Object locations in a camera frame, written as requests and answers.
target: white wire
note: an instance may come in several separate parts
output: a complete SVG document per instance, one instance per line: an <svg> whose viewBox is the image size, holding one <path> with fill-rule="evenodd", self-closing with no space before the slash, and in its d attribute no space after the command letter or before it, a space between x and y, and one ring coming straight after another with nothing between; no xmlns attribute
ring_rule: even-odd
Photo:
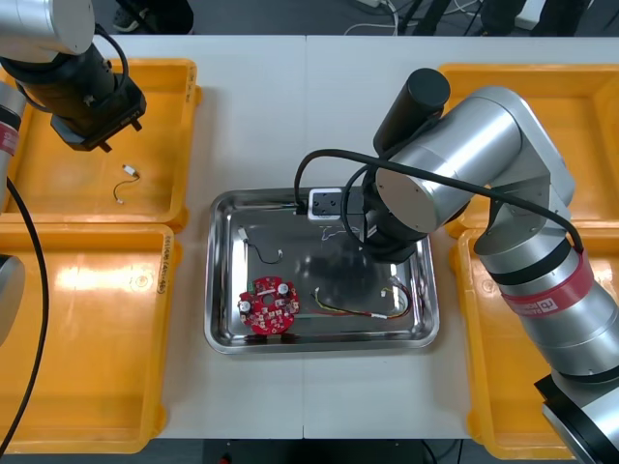
<svg viewBox="0 0 619 464"><path fill-rule="evenodd" d="M473 6L473 5L475 5L476 3L480 2L480 1L481 1L481 0L473 0L473 1L471 1L471 2L465 3L464 5L460 5L460 4L457 2L457 0L454 0L454 5L456 5L456 7L455 7L454 9L452 9L452 10L449 10L448 12L445 12L445 13L444 13L444 15L453 15L454 13L462 12L462 13L465 13L465 14L467 14L467 15L469 15L469 16L472 16L472 15L474 15L474 13L467 12L467 11L465 10L465 8L466 8L466 7Z"/></svg>
<svg viewBox="0 0 619 464"><path fill-rule="evenodd" d="M385 5L387 8L389 8L394 14L394 26L392 26L391 24L371 24L368 22L362 22L359 24L354 24L350 26L348 29L346 29L346 31L344 32L344 36L347 36L350 33L350 31L357 29L358 27L379 27L379 28L389 28L389 29L394 28L394 33L392 34L392 36L396 36L398 34L398 24L399 24L398 9L391 2L391 0L384 0L381 3ZM465 8L475 5L476 3L484 3L484 0L472 0L468 3L465 3L464 5L460 5L457 2L457 0L454 0L454 4L456 5L456 7L453 8L452 10L445 12L444 15L453 15L454 13L465 13L467 15L472 16L474 15L474 13L467 12ZM408 23L408 26L415 26L417 25L418 22L419 21L411 21Z"/></svg>
<svg viewBox="0 0 619 464"><path fill-rule="evenodd" d="M411 21L408 23L409 26L414 26L416 24L417 24L417 21ZM352 31L353 29L357 29L358 27L383 27L383 28L388 28L388 29L394 28L394 26L392 26L391 24L369 24L369 23L362 22L361 24L355 24L353 26L350 26L348 29L346 29L346 32L344 32L344 36L347 36L350 31Z"/></svg>

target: red circuit board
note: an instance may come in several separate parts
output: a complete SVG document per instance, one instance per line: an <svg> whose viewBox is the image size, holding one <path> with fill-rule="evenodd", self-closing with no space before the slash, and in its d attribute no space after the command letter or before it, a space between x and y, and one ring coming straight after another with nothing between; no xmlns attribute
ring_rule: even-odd
<svg viewBox="0 0 619 464"><path fill-rule="evenodd" d="M292 282L284 282L281 277L254 280L240 298L241 322L260 335L283 334L300 309L297 290Z"/></svg>

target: label on robot arm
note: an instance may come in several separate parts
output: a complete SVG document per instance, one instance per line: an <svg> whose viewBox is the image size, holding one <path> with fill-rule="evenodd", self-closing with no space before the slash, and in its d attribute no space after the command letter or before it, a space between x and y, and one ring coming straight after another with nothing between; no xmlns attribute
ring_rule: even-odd
<svg viewBox="0 0 619 464"><path fill-rule="evenodd" d="M585 251L580 255L580 262L574 273L556 287L526 297L505 294L502 296L519 316L546 317L578 303L591 291L594 282L593 270Z"/></svg>
<svg viewBox="0 0 619 464"><path fill-rule="evenodd" d="M0 123L0 151L7 152L14 156L17 150L17 142L19 141L19 133L4 123Z"/></svg>

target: black cable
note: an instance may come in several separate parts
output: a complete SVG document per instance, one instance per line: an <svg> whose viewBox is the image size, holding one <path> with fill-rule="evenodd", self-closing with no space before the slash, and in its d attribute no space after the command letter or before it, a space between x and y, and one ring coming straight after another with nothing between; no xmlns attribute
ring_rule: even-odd
<svg viewBox="0 0 619 464"><path fill-rule="evenodd" d="M262 264L279 264L281 262L281 260L283 259L283 254L278 251L278 260L277 261L266 261L263 257L262 254L260 253L260 250L258 249L258 247L254 244L251 244L250 242L245 242L248 247L255 249L256 254L258 255L258 259L260 260L260 262L262 262Z"/></svg>
<svg viewBox="0 0 619 464"><path fill-rule="evenodd" d="M471 19L471 22L468 23L468 27L466 28L466 30L464 31L464 34L462 34L462 36L466 36L468 34L468 31L471 30L471 27L473 27L473 24L475 23L475 19L477 19L477 16L479 15L479 13L482 10L483 6L484 6L484 2L480 2L480 6L477 7L477 10L475 11L475 14L473 14L473 19Z"/></svg>
<svg viewBox="0 0 619 464"><path fill-rule="evenodd" d="M464 446L464 440L460 440L460 449L457 452L457 463L460 464L460 460L462 459L462 447Z"/></svg>
<svg viewBox="0 0 619 464"><path fill-rule="evenodd" d="M116 53L118 53L120 62L123 64L123 74L120 78L120 83L114 89L114 92L105 97L103 102L107 102L109 99L116 97L123 90L125 82L129 77L129 62L127 61L127 56L125 55L125 52L123 51L121 46L114 39L112 39L109 34L107 34L107 31L105 31L103 26L101 26L99 23L95 24L95 33L99 34L101 37L106 39L110 45L112 45L112 47L116 50Z"/></svg>
<svg viewBox="0 0 619 464"><path fill-rule="evenodd" d="M401 247L401 242L396 242L395 244L392 244L391 246L374 246L371 244L367 244L366 242L362 242L359 239L359 237L355 235L355 233L352 231L352 228L350 227L350 223L348 222L348 198L350 197L350 189L352 188L352 185L355 183L355 181L359 179L359 177L363 173L365 173L368 169L369 169L369 166L365 165L364 167L359 169L357 172L355 172L352 175L352 177L348 180L348 182L346 183L344 189L341 191L341 204L339 205L340 220L350 240L352 240L362 249L369 251L370 253L374 253L374 254L393 253L394 251L396 251L398 248Z"/></svg>
<svg viewBox="0 0 619 464"><path fill-rule="evenodd" d="M509 195L508 193L502 193L491 188L476 186L475 184L470 184L468 182L463 182L458 179L440 176L438 174L434 174L433 172L425 171L424 169L419 169L417 167L404 166L396 162L391 162L375 157L369 157L368 155L362 155L356 152L349 152L347 150L317 150L303 158L301 164L299 164L299 168L297 169L297 173L294 178L294 198L295 203L297 204L298 214L306 214L308 211L307 205L304 205L303 201L301 200L301 192L299 192L301 178L303 177L303 171L305 171L306 167L308 166L308 164L310 164L310 162L317 158L339 158L342 160L351 160L363 164L369 164L371 166L380 167L382 169L394 171L399 174L416 177L424 181L430 181L436 184L451 187L453 189L464 190L468 191L469 193L485 196L486 198L490 198L497 204L507 203L508 205L516 206L517 208L521 208L531 213L535 213L536 215L539 215L546 219L550 219L553 222L559 224L572 237L575 250L579 253L584 251L582 239L580 239L580 235L578 234L578 231L576 230L574 225L564 217L553 213L551 210L544 208L543 206L536 205L535 203L523 200L522 198L518 198L517 196Z"/></svg>
<svg viewBox="0 0 619 464"><path fill-rule="evenodd" d="M429 454L429 457L432 458L432 464L438 464L438 460L436 459L436 456L434 455L434 452L432 451L432 448L430 448L429 445L426 443L426 440L422 440L422 445L424 445L424 448L426 449L427 453Z"/></svg>
<svg viewBox="0 0 619 464"><path fill-rule="evenodd" d="M436 456L436 460L440 462L442 458L450 454L454 450L458 442L459 442L459 439L453 440L452 443L449 445L449 447L445 449L442 454L439 454L438 456Z"/></svg>
<svg viewBox="0 0 619 464"><path fill-rule="evenodd" d="M13 419L13 423L9 427L9 431L2 441L2 445L0 445L0 458L4 455L9 443L11 442L13 436L15 435L15 431L19 426L19 422L23 416L23 413L26 410L26 406L28 406L28 401L30 400L30 396L32 394L32 390L35 387L35 382L37 380L37 374L39 373L39 368L41 367L41 360L43 358L43 349L45 346L45 338L47 336L47 324L49 322L49 283L47 281L47 268L45 266L45 258L43 255L43 247L41 246L41 241L39 240L39 236L37 235L37 229L35 228L35 224L30 217L30 213L28 213L28 209L26 208L25 203L21 199L19 192L11 182L11 179L7 178L7 188L13 197L17 207L19 208L19 212L23 217L23 221L26 224L26 228L28 229L28 234L30 235L30 240L32 240L32 246L35 249L35 254L37 255L37 261L39 263L39 272L41 274L41 291L42 291L42 299L43 299L43 315L41 318L41 332L39 334L39 344L37 346L37 354L35 355L35 361L32 366L32 372L30 374L30 380L28 381L28 385L26 387L26 392L21 399L21 404L19 405L19 409L15 414L15 418Z"/></svg>
<svg viewBox="0 0 619 464"><path fill-rule="evenodd" d="M26 101L29 102L33 108L36 108L39 111L42 111L43 113L51 113L51 111L45 108L42 104L38 104L37 102L32 100L32 98L26 92L26 89L24 89L23 86L19 82L15 81L15 85L17 86L17 90L21 93L21 95L24 96Z"/></svg>
<svg viewBox="0 0 619 464"><path fill-rule="evenodd" d="M135 22L137 22L141 27L143 27L146 32L148 32L149 34L156 34L155 30L151 27L151 25L146 22L146 19L140 16L139 13L134 10L133 7L129 4L129 2L127 2L126 0L116 0L116 3L120 5L120 8L125 10L129 14L129 16L131 16L135 20Z"/></svg>
<svg viewBox="0 0 619 464"><path fill-rule="evenodd" d="M608 22L604 26L604 29L602 30L605 31L606 29L608 29L612 25L612 23L615 22L615 19L617 19L617 16L619 16L619 10L617 10L617 12L612 16L612 18L608 20Z"/></svg>
<svg viewBox="0 0 619 464"><path fill-rule="evenodd" d="M413 15L419 10L421 4L424 3L424 0L415 0L413 4L410 6L402 21L398 24L398 35L404 36L406 35L406 29L408 28L408 23L413 19Z"/></svg>

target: black cylinder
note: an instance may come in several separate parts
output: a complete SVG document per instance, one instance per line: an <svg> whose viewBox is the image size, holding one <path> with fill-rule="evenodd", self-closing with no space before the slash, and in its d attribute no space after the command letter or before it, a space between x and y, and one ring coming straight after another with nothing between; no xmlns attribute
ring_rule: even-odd
<svg viewBox="0 0 619 464"><path fill-rule="evenodd" d="M116 88L116 78L93 44L79 55L59 55L51 64L7 59L0 62L7 73L73 132L88 137L99 128L101 114L94 110L106 104L105 99Z"/></svg>
<svg viewBox="0 0 619 464"><path fill-rule="evenodd" d="M380 158L408 139L430 116L442 114L450 96L449 82L436 70L421 68L410 74L374 136Z"/></svg>

